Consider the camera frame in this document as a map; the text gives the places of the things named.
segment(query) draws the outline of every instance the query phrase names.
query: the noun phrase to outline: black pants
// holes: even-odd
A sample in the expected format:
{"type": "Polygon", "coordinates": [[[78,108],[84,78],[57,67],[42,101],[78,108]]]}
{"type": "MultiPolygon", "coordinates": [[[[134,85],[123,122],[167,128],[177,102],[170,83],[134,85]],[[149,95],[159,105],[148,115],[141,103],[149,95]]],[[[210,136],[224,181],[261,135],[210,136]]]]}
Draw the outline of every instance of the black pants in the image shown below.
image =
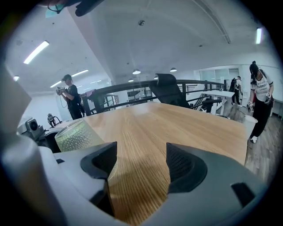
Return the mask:
{"type": "Polygon", "coordinates": [[[73,120],[78,119],[78,118],[82,118],[79,106],[69,108],[69,112],[70,112],[73,120]]]}
{"type": "Polygon", "coordinates": [[[267,123],[268,117],[271,112],[271,108],[272,108],[272,103],[270,103],[269,105],[266,105],[263,101],[259,101],[256,98],[256,104],[255,104],[254,112],[252,116],[256,118],[258,122],[256,123],[255,128],[252,131],[251,137],[260,136],[260,134],[264,130],[264,127],[267,123]]]}
{"type": "Polygon", "coordinates": [[[79,104],[79,108],[80,108],[80,112],[83,114],[83,117],[84,117],[84,114],[85,114],[84,107],[81,104],[79,104]]]}
{"type": "Polygon", "coordinates": [[[239,102],[239,90],[234,90],[234,95],[232,96],[232,102],[235,103],[235,96],[236,96],[236,101],[237,101],[237,104],[240,104],[239,102]]]}

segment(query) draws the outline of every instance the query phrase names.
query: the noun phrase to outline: woman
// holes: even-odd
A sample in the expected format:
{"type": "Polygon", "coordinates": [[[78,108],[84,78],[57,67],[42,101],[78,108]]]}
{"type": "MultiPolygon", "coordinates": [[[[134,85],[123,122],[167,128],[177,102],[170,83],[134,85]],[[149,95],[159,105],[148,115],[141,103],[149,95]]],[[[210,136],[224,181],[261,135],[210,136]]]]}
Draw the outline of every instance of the woman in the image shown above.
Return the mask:
{"type": "Polygon", "coordinates": [[[258,122],[251,134],[251,142],[255,143],[264,130],[271,112],[274,86],[272,79],[266,75],[262,69],[258,68],[255,61],[250,65],[249,69],[252,74],[251,96],[248,103],[250,107],[253,106],[252,102],[256,93],[253,117],[256,118],[258,122]]]}

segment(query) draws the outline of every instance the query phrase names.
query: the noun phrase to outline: glass cup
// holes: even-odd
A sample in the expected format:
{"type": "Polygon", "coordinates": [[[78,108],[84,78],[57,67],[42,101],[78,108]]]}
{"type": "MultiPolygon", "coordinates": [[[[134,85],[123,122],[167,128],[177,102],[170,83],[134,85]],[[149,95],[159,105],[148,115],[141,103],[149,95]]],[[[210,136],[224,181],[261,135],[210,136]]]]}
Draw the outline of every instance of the glass cup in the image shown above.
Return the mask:
{"type": "Polygon", "coordinates": [[[55,140],[61,152],[78,150],[104,143],[83,119],[77,120],[63,128],[56,134],[55,140]]]}

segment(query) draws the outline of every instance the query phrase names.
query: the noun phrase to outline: wood grain tabletop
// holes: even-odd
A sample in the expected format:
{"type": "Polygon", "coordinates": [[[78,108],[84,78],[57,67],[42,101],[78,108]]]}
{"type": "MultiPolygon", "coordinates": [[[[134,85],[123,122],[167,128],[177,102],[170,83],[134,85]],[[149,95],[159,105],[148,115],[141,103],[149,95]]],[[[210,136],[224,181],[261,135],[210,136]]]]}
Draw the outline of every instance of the wood grain tabletop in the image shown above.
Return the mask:
{"type": "Polygon", "coordinates": [[[131,225],[143,222],[166,200],[170,183],[167,142],[223,154],[245,163],[245,128],[223,117],[149,102],[84,120],[104,142],[118,142],[118,167],[109,180],[109,188],[115,217],[131,225]]]}

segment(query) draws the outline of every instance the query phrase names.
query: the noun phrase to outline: black hair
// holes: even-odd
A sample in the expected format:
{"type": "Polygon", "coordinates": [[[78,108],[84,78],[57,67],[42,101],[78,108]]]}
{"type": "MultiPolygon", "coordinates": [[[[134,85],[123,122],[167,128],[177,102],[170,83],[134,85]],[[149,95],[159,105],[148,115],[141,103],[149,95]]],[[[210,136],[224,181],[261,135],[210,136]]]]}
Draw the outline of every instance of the black hair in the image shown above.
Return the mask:
{"type": "Polygon", "coordinates": [[[65,75],[63,78],[62,78],[62,82],[64,82],[64,81],[66,81],[67,79],[70,79],[70,80],[72,80],[72,77],[71,77],[71,75],[65,75]]]}
{"type": "Polygon", "coordinates": [[[252,62],[252,64],[249,66],[249,71],[251,72],[251,84],[252,85],[255,85],[256,84],[256,76],[257,76],[257,73],[258,73],[258,66],[256,64],[255,61],[252,62]]]}

